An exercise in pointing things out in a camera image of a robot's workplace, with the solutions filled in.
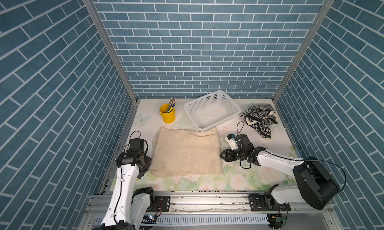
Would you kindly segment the beige knitted scarf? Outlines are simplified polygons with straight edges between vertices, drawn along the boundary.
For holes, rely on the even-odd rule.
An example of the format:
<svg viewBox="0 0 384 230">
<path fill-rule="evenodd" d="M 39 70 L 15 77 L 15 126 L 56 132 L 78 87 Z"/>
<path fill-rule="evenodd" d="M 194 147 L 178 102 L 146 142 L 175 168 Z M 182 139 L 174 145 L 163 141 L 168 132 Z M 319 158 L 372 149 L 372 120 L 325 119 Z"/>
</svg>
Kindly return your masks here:
<svg viewBox="0 0 384 230">
<path fill-rule="evenodd" d="M 150 173 L 156 177 L 221 175 L 220 136 L 217 129 L 199 132 L 162 127 L 153 140 Z"/>
</svg>

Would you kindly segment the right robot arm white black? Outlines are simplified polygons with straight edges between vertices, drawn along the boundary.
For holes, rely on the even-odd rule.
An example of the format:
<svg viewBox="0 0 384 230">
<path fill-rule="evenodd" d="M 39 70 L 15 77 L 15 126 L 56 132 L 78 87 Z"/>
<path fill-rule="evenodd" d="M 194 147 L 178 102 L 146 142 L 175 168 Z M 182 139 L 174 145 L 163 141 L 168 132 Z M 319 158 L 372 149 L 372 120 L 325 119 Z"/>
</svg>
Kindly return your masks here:
<svg viewBox="0 0 384 230">
<path fill-rule="evenodd" d="M 265 192 L 269 209 L 274 204 L 306 203 L 316 210 L 322 210 L 344 189 L 323 166 L 323 161 L 317 158 L 290 158 L 264 147 L 255 148 L 245 134 L 229 134 L 226 142 L 231 148 L 220 154 L 225 162 L 246 161 L 251 166 L 270 168 L 295 180 L 292 185 L 276 184 Z"/>
</svg>

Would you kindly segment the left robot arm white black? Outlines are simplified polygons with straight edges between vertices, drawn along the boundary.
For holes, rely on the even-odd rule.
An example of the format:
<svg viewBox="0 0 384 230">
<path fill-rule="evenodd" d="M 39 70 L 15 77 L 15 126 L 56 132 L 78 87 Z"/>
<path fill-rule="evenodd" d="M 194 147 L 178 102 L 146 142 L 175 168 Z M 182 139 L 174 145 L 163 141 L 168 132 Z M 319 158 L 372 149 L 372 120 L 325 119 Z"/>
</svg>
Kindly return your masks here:
<svg viewBox="0 0 384 230">
<path fill-rule="evenodd" d="M 152 161 L 147 156 L 148 143 L 134 138 L 130 139 L 128 147 L 116 158 L 117 182 L 98 230 L 138 230 L 147 209 L 155 204 L 151 187 L 135 190 L 136 179 L 149 170 Z"/>
</svg>

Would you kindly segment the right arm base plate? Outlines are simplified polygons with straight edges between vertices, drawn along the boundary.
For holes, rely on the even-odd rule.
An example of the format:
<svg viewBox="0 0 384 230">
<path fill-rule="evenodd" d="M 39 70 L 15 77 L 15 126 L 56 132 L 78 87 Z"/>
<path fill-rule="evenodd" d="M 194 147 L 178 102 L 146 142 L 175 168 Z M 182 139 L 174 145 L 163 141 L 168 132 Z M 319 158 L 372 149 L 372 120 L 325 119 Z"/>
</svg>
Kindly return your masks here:
<svg viewBox="0 0 384 230">
<path fill-rule="evenodd" d="M 248 196 L 250 208 L 252 212 L 286 212 L 291 211 L 291 206 L 288 203 L 279 204 L 271 196 L 260 194 L 251 194 Z"/>
</svg>

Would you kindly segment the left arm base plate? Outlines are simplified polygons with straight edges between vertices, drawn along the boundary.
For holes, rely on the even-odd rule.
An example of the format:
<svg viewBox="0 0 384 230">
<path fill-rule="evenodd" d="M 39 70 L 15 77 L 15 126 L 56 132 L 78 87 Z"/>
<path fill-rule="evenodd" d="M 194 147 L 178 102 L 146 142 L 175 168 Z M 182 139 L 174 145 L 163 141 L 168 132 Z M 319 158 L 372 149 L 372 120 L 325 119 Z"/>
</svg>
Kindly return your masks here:
<svg viewBox="0 0 384 230">
<path fill-rule="evenodd" d="M 171 205 L 171 197 L 170 196 L 156 196 L 151 197 L 150 207 L 147 209 L 147 212 L 169 212 Z"/>
</svg>

